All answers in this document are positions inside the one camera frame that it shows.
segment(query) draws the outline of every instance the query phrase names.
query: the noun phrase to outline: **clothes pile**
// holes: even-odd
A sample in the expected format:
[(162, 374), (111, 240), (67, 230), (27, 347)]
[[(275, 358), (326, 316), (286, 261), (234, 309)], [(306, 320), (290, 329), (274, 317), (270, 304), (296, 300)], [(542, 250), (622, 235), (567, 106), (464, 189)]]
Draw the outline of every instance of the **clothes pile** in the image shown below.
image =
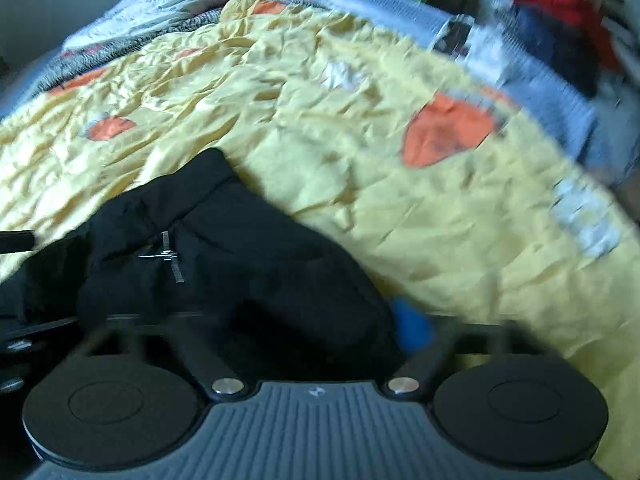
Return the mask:
[(606, 151), (590, 168), (610, 187), (622, 184), (640, 156), (640, 38), (624, 0), (513, 0), (494, 4), (504, 38), (551, 67), (590, 101), (593, 137)]

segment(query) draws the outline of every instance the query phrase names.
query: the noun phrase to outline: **black jacket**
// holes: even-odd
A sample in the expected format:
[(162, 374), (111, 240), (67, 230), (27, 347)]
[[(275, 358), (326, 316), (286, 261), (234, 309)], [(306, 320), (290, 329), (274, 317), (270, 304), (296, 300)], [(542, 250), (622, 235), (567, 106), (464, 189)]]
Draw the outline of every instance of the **black jacket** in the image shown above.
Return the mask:
[[(169, 261), (139, 258), (162, 251), (164, 231), (183, 283)], [(248, 379), (384, 378), (402, 361), (391, 311), (357, 263), (250, 192), (216, 149), (107, 202), (0, 285), (0, 315), (26, 323), (194, 310)]]

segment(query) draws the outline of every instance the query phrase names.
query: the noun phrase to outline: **yellow blanket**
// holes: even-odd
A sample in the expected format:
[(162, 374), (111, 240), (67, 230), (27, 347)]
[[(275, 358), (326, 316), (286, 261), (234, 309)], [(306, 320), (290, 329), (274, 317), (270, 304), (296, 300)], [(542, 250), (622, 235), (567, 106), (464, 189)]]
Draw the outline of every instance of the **yellow blanket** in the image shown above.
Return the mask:
[[(411, 118), (460, 68), (340, 12), (252, 15), (162, 36), (88, 85), (37, 98), (0, 126), (0, 230), (62, 237), (110, 197), (218, 146), (271, 203), (341, 243), (387, 294), (475, 322), (528, 323), (609, 403), (597, 463), (640, 475), (640, 244), (591, 260), (550, 215), (562, 178), (585, 180), (524, 112), (504, 136), (426, 168), (402, 162)], [(348, 64), (354, 88), (326, 86)], [(610, 198), (602, 192), (605, 200)], [(0, 278), (20, 262), (4, 256)]]

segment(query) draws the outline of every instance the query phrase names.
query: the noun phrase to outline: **gray ribbed cover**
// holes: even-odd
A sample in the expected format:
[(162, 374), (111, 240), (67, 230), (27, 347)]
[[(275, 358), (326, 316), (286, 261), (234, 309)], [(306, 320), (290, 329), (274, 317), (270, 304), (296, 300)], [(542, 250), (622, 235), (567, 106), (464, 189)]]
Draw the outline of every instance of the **gray ribbed cover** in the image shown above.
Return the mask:
[(319, 0), (335, 9), (369, 18), (384, 27), (407, 34), (428, 46), (451, 15), (416, 0)]
[(146, 466), (87, 473), (44, 463), (29, 480), (606, 480), (591, 463), (513, 472), (476, 462), (443, 440), (424, 410), (370, 383), (265, 383), (213, 407), (182, 447)]

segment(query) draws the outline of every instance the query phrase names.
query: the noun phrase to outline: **blue object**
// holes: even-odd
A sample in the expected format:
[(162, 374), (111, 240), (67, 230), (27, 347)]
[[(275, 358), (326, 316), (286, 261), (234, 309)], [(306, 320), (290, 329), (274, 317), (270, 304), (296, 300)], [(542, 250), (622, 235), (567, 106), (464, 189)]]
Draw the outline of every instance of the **blue object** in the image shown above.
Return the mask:
[(433, 323), (406, 300), (391, 301), (396, 316), (396, 340), (406, 354), (415, 354), (433, 340)]
[(22, 104), (31, 83), (59, 52), (59, 47), (50, 50), (17, 72), (0, 79), (0, 121)]
[(586, 35), (531, 7), (516, 7), (520, 41), (588, 98), (597, 92), (600, 60)]

